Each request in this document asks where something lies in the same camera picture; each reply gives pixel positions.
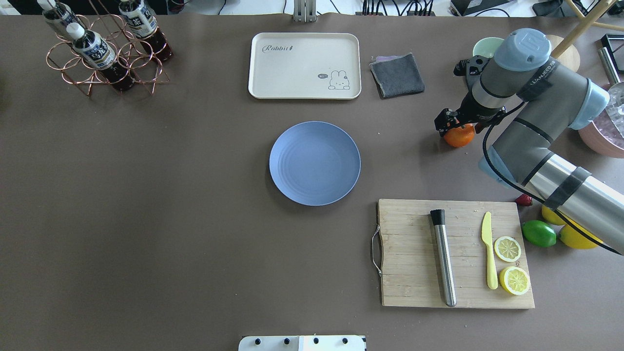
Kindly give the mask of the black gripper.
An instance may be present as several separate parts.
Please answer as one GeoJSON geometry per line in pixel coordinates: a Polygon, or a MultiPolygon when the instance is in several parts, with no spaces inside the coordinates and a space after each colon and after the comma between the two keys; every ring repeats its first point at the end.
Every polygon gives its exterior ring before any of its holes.
{"type": "Polygon", "coordinates": [[[489,61],[490,58],[476,55],[460,60],[455,65],[454,75],[465,77],[468,93],[457,111],[446,108],[435,118],[435,129],[439,131],[441,137],[444,137],[451,129],[466,124],[476,124],[475,133],[479,134],[486,127],[497,126],[503,120],[506,113],[505,107],[485,107],[477,102],[472,93],[474,84],[481,82],[481,73],[489,61]]]}

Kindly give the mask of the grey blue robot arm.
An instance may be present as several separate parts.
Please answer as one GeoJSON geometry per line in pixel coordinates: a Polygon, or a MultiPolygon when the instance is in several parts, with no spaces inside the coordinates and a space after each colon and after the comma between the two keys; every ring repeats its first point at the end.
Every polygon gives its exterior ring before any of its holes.
{"type": "Polygon", "coordinates": [[[516,95],[524,108],[490,146],[492,177],[508,179],[548,208],[560,211],[589,233],[623,253],[623,195],[574,166],[549,147],[566,128],[587,126],[606,107],[608,93],[562,66],[546,36],[531,28],[513,31],[470,86],[457,111],[435,118],[443,136],[468,123],[498,121],[516,95]]]}

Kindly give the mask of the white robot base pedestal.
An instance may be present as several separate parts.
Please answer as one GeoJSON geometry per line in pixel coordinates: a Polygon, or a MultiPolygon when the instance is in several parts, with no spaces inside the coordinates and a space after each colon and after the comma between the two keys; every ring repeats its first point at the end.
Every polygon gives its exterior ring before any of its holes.
{"type": "Polygon", "coordinates": [[[239,351],[366,351],[366,338],[360,335],[272,335],[247,336],[239,351]]]}

